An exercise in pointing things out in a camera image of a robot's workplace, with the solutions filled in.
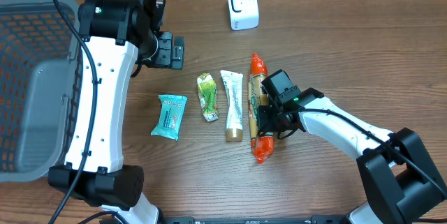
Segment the orange spaghetti packet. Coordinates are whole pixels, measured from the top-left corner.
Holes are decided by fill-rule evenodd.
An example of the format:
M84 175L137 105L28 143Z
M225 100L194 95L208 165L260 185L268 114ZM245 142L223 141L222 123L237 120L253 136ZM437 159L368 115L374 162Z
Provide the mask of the orange spaghetti packet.
M274 151L272 132L258 135L261 128L261 110L268 104L268 95L263 91L261 82L268 76L268 69L259 55L252 54L248 81L249 130L251 151L259 164L268 159Z

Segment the green snack pouch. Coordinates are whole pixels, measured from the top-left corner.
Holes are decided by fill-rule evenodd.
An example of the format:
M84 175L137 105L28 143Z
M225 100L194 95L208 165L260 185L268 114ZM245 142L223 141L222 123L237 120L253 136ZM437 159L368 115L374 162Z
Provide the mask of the green snack pouch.
M197 85L200 107L205 120L216 121L219 118L216 82L209 73L203 73L197 77Z

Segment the teal wet wipes pack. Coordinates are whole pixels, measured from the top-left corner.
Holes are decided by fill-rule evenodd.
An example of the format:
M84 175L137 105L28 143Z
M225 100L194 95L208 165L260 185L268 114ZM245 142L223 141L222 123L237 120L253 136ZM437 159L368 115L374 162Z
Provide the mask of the teal wet wipes pack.
M187 97L163 94L159 95L159 100L161 102L161 113L159 121L152 130L151 135L158 135L178 141Z

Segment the white tube gold cap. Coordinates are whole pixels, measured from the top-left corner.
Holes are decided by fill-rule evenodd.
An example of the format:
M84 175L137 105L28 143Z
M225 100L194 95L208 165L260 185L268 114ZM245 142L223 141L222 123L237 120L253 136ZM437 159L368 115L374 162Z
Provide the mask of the white tube gold cap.
M226 117L226 141L241 141L243 136L242 81L243 74L221 70L226 90L228 113Z

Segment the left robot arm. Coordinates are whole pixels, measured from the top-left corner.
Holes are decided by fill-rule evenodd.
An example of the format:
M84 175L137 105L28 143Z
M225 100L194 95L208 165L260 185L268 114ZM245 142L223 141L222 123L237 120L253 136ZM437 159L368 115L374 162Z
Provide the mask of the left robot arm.
M48 174L65 198L82 200L116 223L163 223L142 188L144 172L124 163L122 127L129 82L142 67L179 70L184 39L162 31L166 0L85 0L71 31L82 55L74 135Z

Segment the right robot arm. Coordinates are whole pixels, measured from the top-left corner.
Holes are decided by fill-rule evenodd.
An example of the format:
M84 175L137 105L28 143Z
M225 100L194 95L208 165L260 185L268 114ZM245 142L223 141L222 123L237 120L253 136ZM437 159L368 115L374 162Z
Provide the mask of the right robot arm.
M420 136L368 124L314 88L304 91L283 70L261 82L268 97L258 108L258 136L316 135L357 163L366 201L341 223L416 223L446 201L446 183Z

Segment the white barcode scanner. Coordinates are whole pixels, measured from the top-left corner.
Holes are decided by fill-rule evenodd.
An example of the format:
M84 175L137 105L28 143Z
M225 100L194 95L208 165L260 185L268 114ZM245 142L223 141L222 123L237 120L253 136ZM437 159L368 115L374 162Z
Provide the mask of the white barcode scanner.
M258 0L228 0L228 9L233 31L253 29L259 25Z

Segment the grey plastic shopping basket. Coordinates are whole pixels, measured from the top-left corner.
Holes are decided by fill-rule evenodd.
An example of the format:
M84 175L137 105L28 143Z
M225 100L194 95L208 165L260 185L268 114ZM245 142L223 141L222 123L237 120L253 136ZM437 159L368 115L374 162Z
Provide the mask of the grey plastic shopping basket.
M60 165L73 138L82 56L52 0L1 0L1 181Z

